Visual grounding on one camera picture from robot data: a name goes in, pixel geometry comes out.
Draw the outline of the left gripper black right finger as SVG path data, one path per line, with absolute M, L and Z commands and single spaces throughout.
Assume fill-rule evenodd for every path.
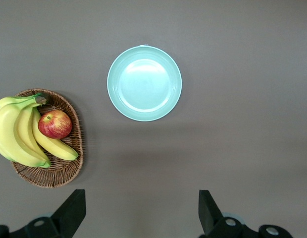
M 254 231 L 240 219 L 224 215 L 208 190 L 199 191 L 199 220 L 204 238 L 253 238 Z

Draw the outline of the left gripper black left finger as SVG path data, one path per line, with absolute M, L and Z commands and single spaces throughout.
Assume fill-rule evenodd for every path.
M 85 190 L 76 189 L 51 216 L 32 220 L 24 231 L 27 238 L 71 238 L 85 216 Z

